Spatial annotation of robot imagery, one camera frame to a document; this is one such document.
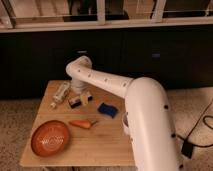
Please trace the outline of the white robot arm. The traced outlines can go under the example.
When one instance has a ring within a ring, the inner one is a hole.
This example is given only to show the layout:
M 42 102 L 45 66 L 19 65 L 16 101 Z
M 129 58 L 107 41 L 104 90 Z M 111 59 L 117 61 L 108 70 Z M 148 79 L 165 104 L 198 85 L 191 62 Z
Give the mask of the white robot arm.
M 125 99 L 137 171 L 184 170 L 167 94 L 159 82 L 93 70 L 87 56 L 70 62 L 66 73 L 76 93 L 89 83 Z

